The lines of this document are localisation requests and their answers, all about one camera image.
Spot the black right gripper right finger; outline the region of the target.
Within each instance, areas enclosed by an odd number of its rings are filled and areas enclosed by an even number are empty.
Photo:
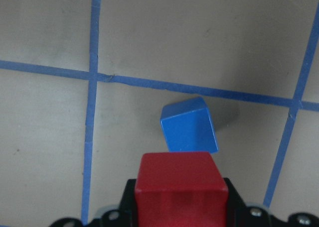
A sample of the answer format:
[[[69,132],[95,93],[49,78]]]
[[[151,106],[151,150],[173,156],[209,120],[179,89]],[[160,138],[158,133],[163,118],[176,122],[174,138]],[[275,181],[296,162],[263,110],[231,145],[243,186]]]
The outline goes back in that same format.
[[[245,227],[247,207],[235,189],[229,178],[224,178],[228,188],[228,200],[226,204],[226,226],[227,227]]]

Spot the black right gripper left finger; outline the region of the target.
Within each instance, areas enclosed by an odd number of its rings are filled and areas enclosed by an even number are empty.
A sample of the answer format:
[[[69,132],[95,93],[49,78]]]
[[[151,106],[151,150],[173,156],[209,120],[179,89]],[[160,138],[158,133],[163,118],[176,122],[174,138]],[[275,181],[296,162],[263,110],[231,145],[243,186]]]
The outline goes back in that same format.
[[[126,183],[120,204],[120,219],[124,227],[138,226],[138,210],[135,200],[136,179],[129,179]]]

